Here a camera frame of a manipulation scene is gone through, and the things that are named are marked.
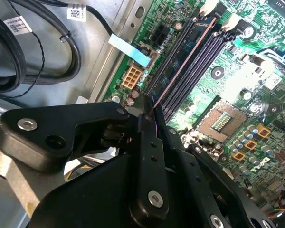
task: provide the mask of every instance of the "black clip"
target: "black clip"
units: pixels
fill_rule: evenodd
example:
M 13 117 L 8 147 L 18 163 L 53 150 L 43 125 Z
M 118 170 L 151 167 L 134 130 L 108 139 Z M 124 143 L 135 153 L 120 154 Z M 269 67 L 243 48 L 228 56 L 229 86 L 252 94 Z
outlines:
M 71 31 L 68 31 L 66 35 L 61 36 L 59 39 L 62 43 L 65 43 L 71 37 L 71 35 L 72 35 Z

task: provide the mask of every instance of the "screw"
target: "screw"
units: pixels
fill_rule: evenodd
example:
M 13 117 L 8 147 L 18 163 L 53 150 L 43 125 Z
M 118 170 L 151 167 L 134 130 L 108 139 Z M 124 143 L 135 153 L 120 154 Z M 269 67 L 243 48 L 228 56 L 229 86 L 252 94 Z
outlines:
M 197 151 L 197 153 L 201 153 L 201 149 L 199 147 L 195 147 L 195 150 Z
M 171 132 L 171 134 L 176 134 L 176 131 L 172 128 L 169 129 L 169 132 Z
M 224 224 L 216 215 L 210 215 L 210 220 L 215 228 L 224 228 Z
M 150 191 L 148 193 L 148 200 L 156 208 L 161 208 L 163 206 L 162 196 L 156 191 Z
M 118 111 L 120 114 L 124 114 L 124 110 L 121 109 L 121 108 L 117 108 L 117 111 Z
M 266 228 L 271 228 L 271 225 L 266 220 L 263 220 L 263 224 Z
M 221 145 L 221 144 L 216 144 L 216 145 L 215 145 L 215 149 L 217 149 L 217 150 L 222 149 L 222 145 Z
M 38 125 L 35 120 L 32 119 L 21 119 L 17 123 L 18 128 L 24 131 L 33 131 L 36 130 Z

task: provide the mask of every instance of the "blue tape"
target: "blue tape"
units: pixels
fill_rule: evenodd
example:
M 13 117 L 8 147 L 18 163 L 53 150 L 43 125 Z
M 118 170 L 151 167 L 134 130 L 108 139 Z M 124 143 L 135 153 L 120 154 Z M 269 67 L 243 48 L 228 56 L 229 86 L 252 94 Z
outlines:
M 111 44 L 118 50 L 124 52 L 127 56 L 131 57 L 135 62 L 139 63 L 143 67 L 147 67 L 150 64 L 150 57 L 145 56 L 142 52 L 140 52 L 115 34 L 111 35 L 109 44 Z

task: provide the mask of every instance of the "black cable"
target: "black cable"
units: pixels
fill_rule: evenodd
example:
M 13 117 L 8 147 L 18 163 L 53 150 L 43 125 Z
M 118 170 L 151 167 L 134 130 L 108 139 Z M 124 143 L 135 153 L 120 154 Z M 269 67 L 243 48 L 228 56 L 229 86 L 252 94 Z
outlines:
M 43 4 L 46 4 L 46 5 L 50 5 L 50 6 L 68 7 L 67 3 L 64 3 L 64 2 L 61 2 L 61 1 L 57 1 L 57 0 L 35 0 L 35 1 L 43 3 Z M 100 23 L 103 25 L 103 27 L 105 28 L 105 30 L 107 31 L 107 33 L 109 35 L 114 34 L 114 32 L 112 31 L 112 29 L 109 26 L 109 24 L 106 22 L 104 17 L 101 16 L 101 14 L 97 10 L 95 10 L 91 6 L 86 6 L 86 10 L 88 12 L 92 13 L 100 21 Z
M 21 14 L 19 13 L 19 11 L 16 9 L 16 7 L 13 5 L 13 3 L 10 2 L 10 0 L 7 0 L 10 4 L 10 6 L 15 10 L 15 12 L 17 13 L 17 15 L 20 17 Z M 31 91 L 31 89 L 36 85 L 38 79 L 41 76 L 41 73 L 43 72 L 44 69 L 44 65 L 45 65 L 45 57 L 44 57 L 44 50 L 43 50 L 43 46 L 41 43 L 41 40 L 39 39 L 39 37 L 37 36 L 37 34 L 35 32 L 32 32 L 33 36 L 36 37 L 39 45 L 40 45 L 40 49 L 41 49 L 41 54 L 42 54 L 42 65 L 41 65 L 41 69 L 39 70 L 39 73 L 34 81 L 34 83 L 27 89 L 27 91 L 25 91 L 23 94 L 18 95 L 18 96 L 5 96 L 5 98 L 19 98 L 22 97 L 24 95 L 26 95 L 27 93 L 29 93 Z
M 26 60 L 21 46 L 8 26 L 0 19 L 0 43 L 4 46 L 15 66 L 16 75 L 0 77 L 0 93 L 10 92 L 23 82 Z
M 65 25 L 46 7 L 44 7 L 39 2 L 33 0 L 10 0 L 13 3 L 21 5 L 28 10 L 34 12 L 48 23 L 50 23 L 54 28 L 56 28 L 61 34 L 61 40 L 68 42 L 72 52 L 72 61 L 69 69 L 61 76 L 54 77 L 52 75 L 41 75 L 40 79 L 37 81 L 37 85 L 52 85 L 61 82 L 66 82 L 73 79 L 79 72 L 81 68 L 81 56 L 78 50 L 78 46 L 74 39 L 72 38 L 70 31 L 65 27 Z M 23 83 L 32 84 L 36 81 L 37 75 L 26 75 Z

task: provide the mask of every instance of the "motherboard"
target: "motherboard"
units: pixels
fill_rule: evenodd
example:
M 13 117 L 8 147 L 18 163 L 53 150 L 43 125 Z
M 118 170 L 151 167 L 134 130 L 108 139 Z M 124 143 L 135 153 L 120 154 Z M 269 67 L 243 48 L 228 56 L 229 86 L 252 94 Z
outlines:
M 202 146 L 259 207 L 281 206 L 285 0 L 154 0 L 132 45 L 150 63 L 125 57 L 104 101 L 151 96 L 185 148 Z

